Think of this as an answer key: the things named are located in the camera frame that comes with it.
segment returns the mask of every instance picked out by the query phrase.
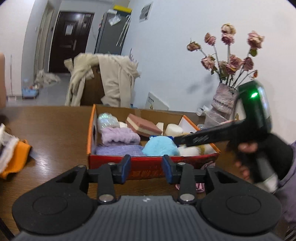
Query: white sponge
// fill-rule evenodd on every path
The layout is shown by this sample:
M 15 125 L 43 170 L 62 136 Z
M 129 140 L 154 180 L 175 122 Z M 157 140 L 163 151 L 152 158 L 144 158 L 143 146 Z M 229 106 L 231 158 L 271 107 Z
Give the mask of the white sponge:
M 196 146 L 186 147 L 186 145 L 182 145 L 178 147 L 181 156 L 199 156 L 200 149 Z
M 183 134 L 183 129 L 182 127 L 176 125 L 176 124 L 168 124 L 167 129 L 165 130 L 165 135 L 166 136 L 180 136 Z
M 119 127 L 120 128 L 126 128 L 128 125 L 124 122 L 119 121 Z

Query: vase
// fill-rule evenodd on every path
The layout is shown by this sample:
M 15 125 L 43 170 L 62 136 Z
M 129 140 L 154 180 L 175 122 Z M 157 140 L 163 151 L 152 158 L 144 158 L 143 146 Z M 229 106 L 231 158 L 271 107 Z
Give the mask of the vase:
M 214 111 L 229 120 L 237 95 L 238 91 L 236 89 L 226 84 L 219 83 L 211 104 Z

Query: white cloth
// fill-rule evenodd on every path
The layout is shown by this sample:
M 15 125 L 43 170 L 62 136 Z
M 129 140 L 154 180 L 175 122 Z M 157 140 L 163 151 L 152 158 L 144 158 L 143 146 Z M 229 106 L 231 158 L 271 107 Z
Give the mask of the white cloth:
M 5 132 L 5 125 L 1 124 L 0 126 L 0 146 L 3 148 L 1 156 L 0 156 L 0 173 L 2 173 L 11 158 L 13 157 L 13 153 L 15 151 L 15 147 L 19 139 L 15 136 L 9 135 Z
M 94 77 L 91 68 L 99 64 L 105 93 L 102 103 L 130 108 L 134 80 L 139 73 L 127 56 L 81 53 L 75 57 L 74 66 L 71 59 L 64 63 L 71 73 L 65 105 L 80 105 L 85 81 Z
M 35 84 L 50 84 L 51 82 L 60 82 L 61 79 L 57 75 L 53 73 L 45 73 L 44 70 L 39 70 L 36 79 Z

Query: wooden table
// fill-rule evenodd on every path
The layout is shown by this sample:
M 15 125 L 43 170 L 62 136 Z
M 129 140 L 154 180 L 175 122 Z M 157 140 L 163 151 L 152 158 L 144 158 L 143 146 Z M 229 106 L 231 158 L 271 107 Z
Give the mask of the wooden table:
M 2 111 L 9 119 L 13 135 L 27 139 L 33 146 L 33 158 L 18 174 L 0 180 L 0 217 L 8 228 L 19 231 L 13 220 L 13 202 L 25 192 L 56 177 L 79 164 L 87 165 L 86 140 L 91 107 L 11 107 Z M 185 113 L 194 123 L 202 123 L 195 113 Z M 218 166 L 239 175 L 233 167 L 234 156 L 226 153 L 225 142 L 218 143 L 221 155 Z M 173 195 L 174 185 L 164 178 L 130 180 L 125 185 L 116 185 L 117 195 Z M 90 184 L 88 195 L 96 198 L 96 184 Z M 0 240 L 5 240 L 0 232 Z

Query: refrigerator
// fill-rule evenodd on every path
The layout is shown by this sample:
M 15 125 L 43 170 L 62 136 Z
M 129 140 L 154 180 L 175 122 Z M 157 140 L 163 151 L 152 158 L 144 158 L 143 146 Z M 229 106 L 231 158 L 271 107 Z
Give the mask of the refrigerator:
M 121 20 L 111 26 L 109 19 L 115 17 L 116 15 L 120 16 Z M 129 20 L 130 13 L 112 9 L 106 12 L 103 16 L 101 27 L 99 29 L 94 53 L 121 55 L 123 42 L 127 33 L 126 28 L 129 26 Z

